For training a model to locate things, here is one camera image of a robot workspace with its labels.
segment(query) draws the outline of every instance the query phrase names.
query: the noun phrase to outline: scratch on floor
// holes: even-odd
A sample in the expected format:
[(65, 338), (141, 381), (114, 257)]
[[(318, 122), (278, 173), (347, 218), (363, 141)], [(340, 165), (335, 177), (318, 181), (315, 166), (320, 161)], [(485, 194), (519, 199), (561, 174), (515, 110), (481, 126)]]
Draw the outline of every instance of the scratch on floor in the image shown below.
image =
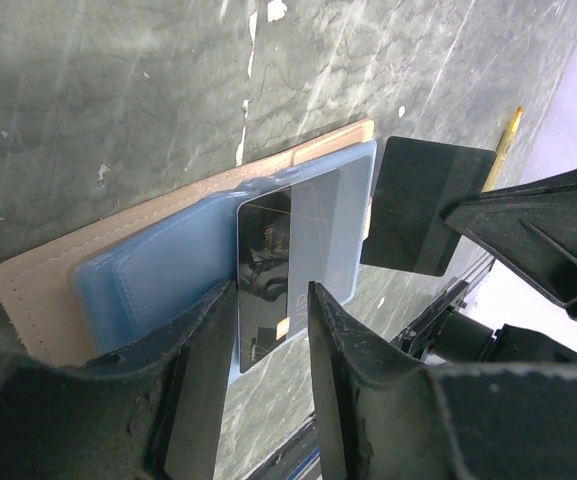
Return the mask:
[(226, 10), (228, 10), (228, 4), (230, 0), (222, 0), (221, 8), (219, 9), (219, 23), (224, 21), (224, 17), (226, 16)]
[[(70, 73), (70, 60), (73, 54), (73, 50), (79, 48), (78, 42), (76, 42), (76, 37), (79, 35), (79, 39), (81, 41), (81, 34), (79, 32), (79, 28), (81, 23), (84, 20), (84, 15), (86, 13), (86, 0), (79, 0), (77, 2), (77, 10), (73, 15), (72, 21), (70, 22), (68, 33), (64, 38), (64, 44), (61, 49), (61, 65), (59, 67), (59, 72), (57, 74), (57, 78), (55, 80), (55, 84), (53, 85), (53, 98), (57, 100), (62, 93), (64, 83), (69, 80), (69, 73)], [(41, 142), (43, 144), (45, 138), (49, 136), (49, 133), (52, 131), (54, 126), (54, 116), (57, 109), (61, 106), (61, 102), (55, 101), (53, 102), (53, 107), (48, 110), (48, 113), (44, 116), (44, 122), (41, 129), (42, 139)]]
[(428, 94), (428, 97), (426, 98), (426, 103), (424, 103), (424, 106), (421, 109), (421, 114), (419, 115), (419, 120), (417, 121), (417, 126), (415, 127), (415, 130), (412, 133), (413, 137), (414, 137), (415, 133), (417, 132), (417, 128), (419, 127), (419, 125), (421, 125), (421, 119), (423, 118), (424, 113), (426, 112), (426, 107), (428, 106), (428, 102), (430, 101), (430, 97), (432, 97), (432, 94), (435, 92), (435, 88), (437, 88), (437, 85), (439, 84), (439, 79), (441, 78), (441, 75), (444, 73), (444, 67), (446, 66), (446, 64), (448, 63), (448, 60), (452, 56), (452, 52), (455, 49), (455, 45), (457, 45), (457, 41), (459, 41), (459, 37), (461, 36), (461, 32), (464, 29), (464, 25), (466, 25), (466, 22), (468, 21), (468, 17), (470, 17), (470, 12), (472, 12), (472, 7), (475, 5), (476, 1), (477, 0), (472, 0), (470, 2), (470, 6), (468, 7), (468, 11), (466, 12), (466, 15), (464, 16), (464, 20), (463, 20), (463, 22), (461, 22), (461, 26), (459, 27), (459, 30), (457, 30), (457, 35), (455, 35), (455, 39), (453, 40), (452, 45), (450, 45), (450, 48), (448, 49), (448, 53), (446, 54), (446, 58), (444, 58), (444, 61), (441, 64), (441, 67), (439, 68), (439, 73), (437, 73), (437, 77), (435, 78), (435, 82), (432, 84), (432, 87), (430, 89), (430, 93)]
[(372, 309), (375, 307), (375, 303), (377, 303), (377, 299), (380, 298), (384, 292), (386, 291), (386, 289), (390, 286), (390, 282), (392, 281), (392, 278), (388, 279), (387, 282), (385, 282), (381, 288), (379, 289), (379, 292), (377, 293), (377, 295), (375, 296), (375, 299), (372, 300), (370, 302), (370, 307), (366, 309), (366, 313), (364, 314), (362, 321), (365, 321), (368, 318), (368, 313), (370, 313), (372, 311)]
[(200, 157), (200, 155), (201, 155), (201, 149), (199, 147), (195, 147), (195, 152), (190, 157), (190, 160), (188, 160), (188, 163), (186, 163), (186, 166), (184, 167), (184, 172), (187, 172), (192, 168), (192, 166), (195, 163), (195, 160), (197, 160)]
[(252, 77), (252, 63), (255, 58), (255, 37), (257, 35), (257, 10), (255, 10), (250, 18), (248, 18), (248, 30), (250, 31), (250, 40), (252, 47), (250, 47), (250, 57), (248, 58), (248, 78)]
[(348, 13), (344, 16), (343, 24), (341, 26), (341, 31), (339, 35), (337, 35), (337, 39), (335, 40), (335, 46), (333, 47), (330, 57), (328, 57), (328, 63), (324, 68), (322, 74), (319, 75), (317, 82), (315, 83), (315, 88), (313, 89), (310, 97), (308, 98), (308, 105), (306, 107), (306, 114), (301, 119), (301, 123), (297, 128), (297, 135), (301, 135), (304, 131), (304, 127), (306, 126), (308, 119), (310, 118), (310, 112), (315, 108), (317, 101), (319, 100), (319, 96), (321, 95), (321, 89), (323, 88), (324, 84), (327, 82), (328, 77), (330, 77), (330, 72), (332, 71), (332, 66), (338, 58), (337, 51), (339, 50), (339, 46), (344, 39), (344, 35), (346, 34), (346, 28), (348, 27), (348, 23), (352, 17), (352, 31), (354, 32), (357, 28), (357, 24), (361, 19), (364, 9), (366, 8), (365, 1), (355, 1), (348, 7)]
[(172, 152), (175, 149), (175, 144), (177, 143), (177, 133), (179, 132), (179, 126), (175, 128), (175, 133), (172, 134), (172, 139), (170, 140), (170, 145), (168, 145), (168, 154), (166, 155), (166, 165), (170, 165), (170, 159), (172, 157)]
[(495, 63), (495, 60), (497, 60), (497, 57), (499, 57), (499, 55), (501, 55), (504, 50), (506, 49), (506, 47), (508, 46), (508, 44), (504, 45), (503, 48), (501, 50), (499, 50), (499, 52), (497, 52), (495, 55), (493, 55), (493, 57), (490, 59), (490, 61), (488, 62), (488, 65), (486, 65), (486, 67), (481, 71), (481, 73), (479, 73), (479, 75), (477, 75), (477, 78), (475, 78), (469, 85), (468, 88), (466, 89), (466, 92), (461, 96), (461, 98), (455, 103), (455, 105), (450, 109), (450, 111), (448, 112), (448, 114), (444, 117), (444, 119), (441, 121), (441, 123), (439, 123), (439, 125), (436, 127), (435, 130), (439, 130), (440, 128), (442, 128), (444, 126), (444, 124), (448, 121), (448, 119), (450, 118), (450, 115), (452, 115), (452, 112), (454, 112), (457, 107), (459, 105), (461, 105), (461, 102), (463, 102), (472, 92), (472, 90), (475, 88), (475, 86), (479, 83), (479, 81), (483, 78), (483, 76), (486, 74), (486, 72), (490, 69), (490, 67), (492, 66), (493, 63)]
[(399, 7), (399, 5), (397, 5), (393, 10), (393, 13), (390, 15), (390, 19), (388, 19), (388, 24), (386, 25), (386, 28), (384, 29), (383, 33), (381, 34), (381, 37), (379, 38), (379, 43), (377, 43), (377, 49), (375, 50), (375, 54), (372, 56), (372, 58), (370, 59), (370, 62), (368, 63), (368, 67), (366, 67), (366, 71), (364, 72), (364, 78), (361, 82), (361, 85), (359, 85), (359, 89), (357, 90), (357, 94), (355, 95), (355, 101), (352, 103), (352, 107), (350, 108), (350, 114), (349, 116), (352, 116), (353, 113), (355, 113), (355, 108), (357, 108), (357, 104), (359, 103), (359, 100), (364, 96), (364, 91), (366, 90), (366, 84), (372, 80), (373, 78), (373, 69), (375, 68), (375, 64), (377, 63), (377, 56), (379, 55), (379, 52), (381, 52), (381, 47), (384, 44), (384, 41), (386, 40), (386, 37), (389, 36), (390, 34), (390, 29), (392, 28), (392, 23), (395, 20), (395, 17), (398, 15), (397, 12), (397, 8)]
[(235, 152), (235, 166), (239, 167), (244, 161), (244, 144), (246, 142), (246, 123), (248, 122), (248, 105), (250, 101), (244, 100), (241, 109), (244, 111), (244, 126), (241, 128), (241, 142)]
[[(428, 21), (426, 22), (426, 28), (424, 28), (424, 32), (421, 34), (421, 37), (419, 37), (419, 40), (417, 40), (417, 42), (415, 44), (415, 49), (413, 50), (412, 55), (410, 57), (410, 62), (408, 63), (409, 67), (412, 67), (412, 65), (415, 63), (415, 59), (417, 58), (417, 53), (419, 53), (419, 47), (421, 46), (421, 41), (428, 34), (428, 30), (430, 30), (430, 25), (432, 25), (432, 21), (435, 18), (435, 12), (437, 11), (437, 5), (438, 4), (435, 3), (435, 7), (432, 9), (432, 12), (430, 13), (430, 16), (428, 17)], [(404, 85), (406, 84), (406, 80), (408, 79), (409, 72), (410, 72), (410, 68), (407, 68), (406, 73), (404, 74), (404, 78), (402, 78), (401, 82), (399, 82), (399, 88), (397, 89), (397, 93), (395, 94), (393, 99), (397, 100), (399, 98), (399, 95), (401, 94), (401, 90), (404, 87)], [(388, 91), (387, 95), (390, 95), (391, 93), (392, 93), (392, 90)], [(373, 106), (368, 108), (368, 114), (372, 115), (374, 108), (377, 107), (378, 105), (379, 105), (379, 102), (375, 103)]]
[(177, 45), (179, 44), (179, 40), (181, 40), (182, 32), (184, 32), (183, 28), (178, 29), (177, 36), (175, 37), (175, 41), (172, 44), (172, 48), (170, 49), (170, 56), (168, 57), (168, 68), (172, 66), (172, 61), (175, 58), (175, 53), (177, 52)]
[(132, 89), (133, 84), (134, 84), (135, 72), (137, 70), (137, 65), (139, 64), (139, 61), (141, 60), (142, 55), (143, 55), (143, 52), (141, 50), (139, 50), (135, 54), (135, 58), (133, 59), (132, 64), (130, 65), (130, 68), (128, 69), (128, 72), (126, 73), (126, 77), (125, 77), (123, 88), (121, 89), (119, 101), (117, 103), (117, 106), (115, 107), (113, 124), (112, 124), (112, 131), (110, 133), (111, 136), (115, 133), (115, 131), (119, 127), (121, 119), (123, 118), (125, 107), (126, 107), (126, 99), (128, 97), (128, 94), (130, 93), (130, 90)]

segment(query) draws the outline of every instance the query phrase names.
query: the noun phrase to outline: yellow pencil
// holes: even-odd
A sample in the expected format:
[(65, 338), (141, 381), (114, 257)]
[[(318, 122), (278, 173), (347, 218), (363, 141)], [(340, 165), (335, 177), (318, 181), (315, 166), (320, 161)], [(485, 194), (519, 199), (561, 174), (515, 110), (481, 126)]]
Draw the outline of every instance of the yellow pencil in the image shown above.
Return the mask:
[(484, 184), (484, 188), (481, 190), (482, 192), (487, 192), (492, 190), (495, 185), (497, 184), (497, 180), (499, 179), (499, 174), (501, 173), (501, 169), (506, 162), (506, 157), (508, 157), (508, 152), (510, 151), (510, 147), (512, 146), (513, 142), (515, 141), (515, 137), (517, 136), (517, 130), (519, 129), (519, 122), (521, 121), (521, 115), (524, 112), (522, 107), (519, 107), (515, 112), (515, 116), (512, 118), (512, 121), (504, 130), (501, 139), (499, 140), (499, 144), (497, 145), (497, 158), (495, 158), (495, 163), (492, 165), (492, 169), (490, 170), (490, 175), (488, 175), (488, 179)]

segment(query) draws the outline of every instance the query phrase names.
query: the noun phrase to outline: wallet stitching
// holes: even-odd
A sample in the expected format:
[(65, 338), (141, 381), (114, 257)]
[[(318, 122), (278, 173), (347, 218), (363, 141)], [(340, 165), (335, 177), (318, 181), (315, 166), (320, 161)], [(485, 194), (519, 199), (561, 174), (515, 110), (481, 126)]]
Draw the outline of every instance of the wallet stitching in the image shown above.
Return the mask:
[[(349, 137), (349, 136), (351, 136), (351, 135), (355, 135), (355, 134), (357, 134), (357, 133), (365, 133), (364, 128), (360, 128), (360, 129), (359, 129), (359, 132), (358, 132), (357, 130), (352, 130), (352, 131), (349, 131), (349, 132), (345, 132), (345, 133), (343, 133), (343, 134), (340, 134), (340, 135), (338, 135), (338, 136), (334, 136), (334, 137), (328, 139), (328, 141), (322, 142), (322, 143), (320, 144), (320, 148), (323, 148), (324, 146), (327, 146), (327, 145), (329, 145), (329, 144), (332, 143), (332, 142), (335, 142), (335, 141), (338, 141), (338, 140), (340, 140), (340, 139)], [(293, 153), (293, 155), (292, 155), (292, 157), (291, 157), (291, 160), (290, 160), (290, 165), (289, 165), (289, 166), (294, 166), (295, 155), (296, 155), (296, 152)], [(221, 182), (217, 182), (217, 183), (216, 183), (216, 187), (218, 188), (219, 186), (222, 186), (224, 183), (225, 183), (225, 180), (222, 180)], [(23, 270), (23, 271), (21, 271), (21, 272), (18, 272), (18, 273), (16, 273), (16, 274), (14, 274), (14, 275), (11, 277), (11, 279), (10, 279), (10, 285), (11, 285), (11, 287), (12, 287), (13, 293), (15, 294), (15, 297), (16, 297), (17, 301), (19, 302), (19, 304), (22, 306), (22, 308), (23, 308), (23, 310), (24, 310), (24, 313), (25, 313), (25, 315), (26, 315), (26, 318), (27, 318), (28, 321), (30, 322), (30, 325), (31, 325), (31, 327), (32, 327), (32, 330), (35, 332), (35, 335), (36, 335), (37, 338), (39, 339), (39, 343), (40, 343), (40, 345), (42, 346), (42, 348), (44, 349), (44, 351), (46, 352), (46, 355), (47, 355), (48, 359), (52, 359), (52, 356), (51, 356), (51, 354), (50, 354), (50, 349), (47, 348), (47, 347), (45, 346), (45, 344), (43, 343), (41, 334), (39, 333), (39, 331), (38, 331), (38, 329), (37, 329), (37, 326), (35, 325), (35, 323), (34, 323), (34, 321), (33, 321), (33, 316), (32, 316), (32, 315), (30, 314), (30, 312), (28, 311), (28, 308), (26, 307), (26, 304), (25, 304), (25, 302), (24, 302), (24, 299), (22, 298), (22, 296), (19, 294), (19, 292), (18, 292), (17, 289), (15, 288), (15, 280), (16, 280), (18, 277), (20, 277), (20, 276), (22, 276), (22, 275), (24, 275), (24, 274), (26, 274), (26, 273), (28, 273), (28, 272), (32, 272), (32, 271), (38, 269), (39, 267), (42, 267), (42, 266), (47, 265), (47, 264), (49, 264), (49, 263), (52, 263), (54, 260), (57, 260), (57, 259), (65, 256), (65, 255), (69, 255), (69, 254), (73, 253), (74, 251), (79, 250), (80, 248), (83, 248), (83, 247), (85, 247), (85, 246), (87, 246), (87, 245), (90, 245), (90, 244), (93, 243), (93, 242), (97, 242), (97, 241), (101, 240), (102, 238), (107, 237), (108, 235), (112, 235), (113, 233), (116, 233), (116, 232), (119, 232), (119, 231), (121, 231), (121, 230), (124, 230), (124, 229), (126, 229), (126, 228), (128, 228), (128, 227), (130, 227), (130, 226), (132, 226), (132, 225), (134, 225), (134, 224), (136, 224), (136, 223), (139, 223), (139, 222), (141, 222), (141, 221), (143, 221), (143, 220), (145, 220), (145, 219), (147, 219), (147, 218), (150, 218), (150, 217), (152, 217), (152, 216), (154, 216), (154, 215), (159, 215), (159, 214), (162, 213), (162, 212), (165, 212), (165, 211), (170, 210), (170, 209), (174, 209), (175, 207), (177, 207), (177, 206), (178, 206), (179, 204), (181, 204), (181, 203), (184, 203), (184, 202), (193, 203), (193, 202), (196, 202), (197, 199), (206, 198), (208, 195), (202, 195), (201, 193), (198, 193), (198, 194), (193, 195), (192, 197), (189, 197), (189, 198), (186, 198), (186, 199), (184, 199), (184, 200), (180, 200), (180, 201), (178, 201), (178, 202), (175, 202), (175, 203), (172, 204), (172, 205), (168, 205), (168, 206), (166, 206), (166, 207), (164, 207), (164, 208), (162, 208), (162, 209), (160, 209), (160, 210), (157, 210), (157, 211), (155, 211), (155, 212), (149, 213), (148, 215), (144, 215), (144, 216), (142, 216), (142, 217), (139, 217), (139, 218), (133, 220), (133, 221), (130, 222), (130, 223), (126, 223), (126, 224), (124, 224), (124, 225), (122, 225), (122, 226), (120, 226), (120, 227), (115, 228), (114, 230), (111, 230), (111, 231), (109, 231), (109, 232), (104, 233), (103, 235), (99, 235), (99, 236), (97, 236), (97, 237), (95, 237), (95, 238), (93, 238), (93, 239), (91, 239), (91, 240), (88, 240), (87, 242), (81, 243), (81, 244), (79, 244), (79, 245), (74, 245), (73, 247), (71, 247), (71, 248), (68, 249), (67, 251), (61, 252), (59, 255), (55, 255), (55, 256), (53, 256), (53, 257), (50, 257), (50, 258), (44, 260), (44, 261), (41, 262), (41, 263), (38, 263), (38, 264), (36, 264), (36, 265), (33, 265), (33, 266), (30, 267), (30, 268), (27, 268), (27, 269), (25, 269), (25, 270)]]

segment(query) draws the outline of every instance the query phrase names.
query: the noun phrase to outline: stained concrete floor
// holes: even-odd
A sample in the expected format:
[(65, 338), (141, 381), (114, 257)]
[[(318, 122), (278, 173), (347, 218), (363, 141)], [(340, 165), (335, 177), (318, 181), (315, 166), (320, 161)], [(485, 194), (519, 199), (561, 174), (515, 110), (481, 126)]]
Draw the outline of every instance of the stained concrete floor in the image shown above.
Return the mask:
[[(365, 116), (380, 151), (391, 134), (494, 148), (521, 104), (515, 184), (577, 41), (577, 1), (285, 5), (269, 22), (256, 0), (1, 0), (0, 263)], [(444, 278), (362, 268), (349, 309), (392, 337), (480, 254), (462, 241)], [(0, 307), (0, 350), (21, 348)], [(311, 410), (302, 336), (229, 389), (216, 478)]]

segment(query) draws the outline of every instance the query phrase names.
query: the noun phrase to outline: beige leather wallet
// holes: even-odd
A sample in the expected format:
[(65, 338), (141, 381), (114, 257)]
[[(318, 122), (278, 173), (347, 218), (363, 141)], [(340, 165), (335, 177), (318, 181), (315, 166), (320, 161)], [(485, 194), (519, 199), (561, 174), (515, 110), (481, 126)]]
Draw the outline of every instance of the beige leather wallet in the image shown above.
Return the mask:
[(129, 208), (0, 265), (0, 301), (28, 353), (46, 363), (81, 365), (98, 355), (70, 275), (82, 261), (220, 190), (372, 139), (361, 120), (285, 152), (228, 170)]

